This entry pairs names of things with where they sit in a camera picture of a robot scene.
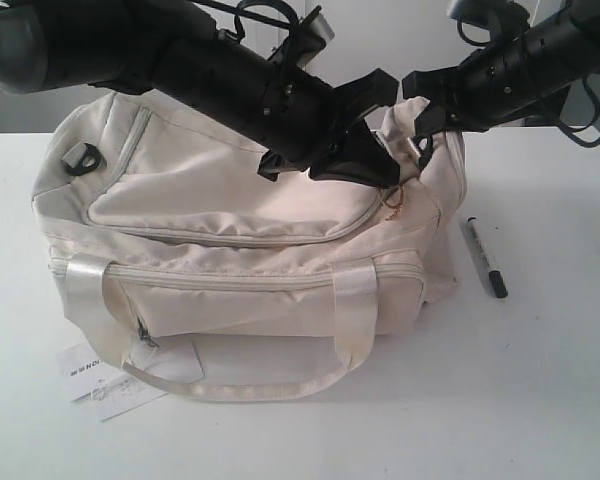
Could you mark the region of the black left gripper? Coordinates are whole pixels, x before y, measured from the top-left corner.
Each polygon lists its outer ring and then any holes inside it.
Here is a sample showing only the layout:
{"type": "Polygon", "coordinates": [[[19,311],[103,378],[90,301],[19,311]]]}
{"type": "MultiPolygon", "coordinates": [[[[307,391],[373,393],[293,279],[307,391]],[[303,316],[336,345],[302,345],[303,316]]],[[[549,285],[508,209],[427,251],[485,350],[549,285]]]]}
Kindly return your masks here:
{"type": "Polygon", "coordinates": [[[283,79],[281,65],[231,40],[166,36],[154,48],[154,87],[267,148],[260,166],[267,179],[308,171],[314,181],[377,189],[400,181],[391,154],[367,124],[355,124],[395,104],[398,80],[384,70],[333,90],[297,67],[283,79]],[[340,138],[336,118],[353,125],[340,138]]]}

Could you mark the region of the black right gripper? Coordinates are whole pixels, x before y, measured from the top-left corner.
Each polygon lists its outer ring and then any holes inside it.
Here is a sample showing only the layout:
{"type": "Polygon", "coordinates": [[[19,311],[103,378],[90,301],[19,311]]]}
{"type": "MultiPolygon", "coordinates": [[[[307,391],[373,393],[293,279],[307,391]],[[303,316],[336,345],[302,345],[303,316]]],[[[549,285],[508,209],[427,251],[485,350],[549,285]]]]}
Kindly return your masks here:
{"type": "Polygon", "coordinates": [[[417,135],[492,127],[552,109],[575,80],[575,31],[531,29],[474,51],[454,68],[413,71],[404,99],[421,108],[417,135]]]}

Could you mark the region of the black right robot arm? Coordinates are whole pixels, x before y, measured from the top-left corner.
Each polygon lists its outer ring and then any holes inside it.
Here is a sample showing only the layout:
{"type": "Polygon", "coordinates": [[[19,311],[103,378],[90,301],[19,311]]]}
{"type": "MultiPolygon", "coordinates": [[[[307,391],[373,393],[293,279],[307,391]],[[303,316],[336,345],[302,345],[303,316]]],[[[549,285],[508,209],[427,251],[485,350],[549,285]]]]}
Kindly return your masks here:
{"type": "Polygon", "coordinates": [[[486,42],[455,67],[414,71],[402,81],[405,98],[428,104],[414,121],[419,136],[446,131],[485,132],[514,120],[544,116],[576,144],[593,148],[563,123],[556,98],[573,83],[600,74],[600,1],[573,1],[536,26],[514,1],[453,1],[457,32],[488,31],[486,42]]]}

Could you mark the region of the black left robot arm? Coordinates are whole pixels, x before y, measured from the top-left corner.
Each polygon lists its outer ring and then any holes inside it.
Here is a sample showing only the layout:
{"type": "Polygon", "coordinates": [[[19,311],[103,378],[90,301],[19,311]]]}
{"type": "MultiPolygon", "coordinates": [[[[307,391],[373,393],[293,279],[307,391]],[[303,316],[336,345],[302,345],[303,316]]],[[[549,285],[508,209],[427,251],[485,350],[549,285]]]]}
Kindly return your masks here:
{"type": "Polygon", "coordinates": [[[327,45],[321,13],[299,17],[274,1],[270,24],[287,31],[268,57],[245,47],[245,19],[261,3],[215,1],[0,1],[0,84],[28,94],[76,85],[128,95],[162,92],[265,150],[258,172],[291,171],[378,189],[400,168],[366,118],[392,106],[398,82],[383,70],[333,87],[305,65],[327,45]]]}

